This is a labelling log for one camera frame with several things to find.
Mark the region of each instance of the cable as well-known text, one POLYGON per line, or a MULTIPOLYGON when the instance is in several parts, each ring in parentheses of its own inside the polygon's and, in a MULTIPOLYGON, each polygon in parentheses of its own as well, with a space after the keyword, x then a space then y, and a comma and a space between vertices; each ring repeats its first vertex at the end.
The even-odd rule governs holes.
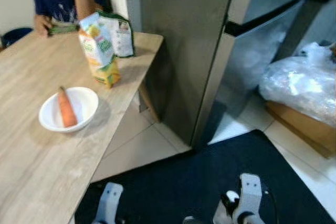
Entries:
POLYGON ((273 202, 273 207, 274 207, 274 212, 275 212, 275 223, 279 224, 279 213, 278 213, 278 207, 277 207, 277 202, 275 201, 275 197, 272 194, 272 192, 269 189, 266 189, 264 191, 265 194, 269 195, 270 198, 272 199, 273 202))

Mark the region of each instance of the black rug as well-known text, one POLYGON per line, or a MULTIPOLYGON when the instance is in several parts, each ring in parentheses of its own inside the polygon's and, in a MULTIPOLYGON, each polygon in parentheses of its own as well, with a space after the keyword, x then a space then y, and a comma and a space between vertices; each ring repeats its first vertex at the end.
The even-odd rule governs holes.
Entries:
MULTIPOLYGON (((181 224, 190 215, 212 223, 220 195, 228 190, 239 194, 241 173, 259 175, 272 191, 280 224, 335 223, 270 140, 257 130, 91 184, 76 212, 76 223, 91 224, 107 182, 124 186, 117 215, 127 224, 181 224)), ((267 195, 262 198, 260 215, 266 224, 276 223, 267 195)))

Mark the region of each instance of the stainless steel refrigerator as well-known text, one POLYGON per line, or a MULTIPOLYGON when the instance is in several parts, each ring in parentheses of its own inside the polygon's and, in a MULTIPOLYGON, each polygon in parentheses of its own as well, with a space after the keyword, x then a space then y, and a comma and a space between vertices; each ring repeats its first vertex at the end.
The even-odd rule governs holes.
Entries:
POLYGON ((141 27, 165 44, 146 83, 154 106, 188 145, 238 115, 303 0, 140 0, 141 27))

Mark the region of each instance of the carrot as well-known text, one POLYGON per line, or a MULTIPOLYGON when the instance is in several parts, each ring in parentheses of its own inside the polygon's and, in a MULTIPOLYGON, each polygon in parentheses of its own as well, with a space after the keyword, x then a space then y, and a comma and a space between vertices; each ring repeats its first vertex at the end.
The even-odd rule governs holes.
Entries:
POLYGON ((64 87, 60 87, 58 91, 58 105, 61 110, 62 120, 65 127, 77 124, 77 118, 73 112, 70 100, 64 87))

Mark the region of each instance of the wooden table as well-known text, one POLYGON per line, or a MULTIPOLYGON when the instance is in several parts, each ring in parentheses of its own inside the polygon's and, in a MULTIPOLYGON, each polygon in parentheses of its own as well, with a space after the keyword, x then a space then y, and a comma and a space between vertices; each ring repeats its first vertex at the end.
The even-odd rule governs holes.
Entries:
POLYGON ((32 32, 0 54, 0 223, 69 222, 163 37, 135 33, 134 40, 137 57, 118 59, 122 80, 111 90, 94 81, 77 34, 32 32), (60 85, 99 96, 94 119, 77 133, 38 122, 60 85))

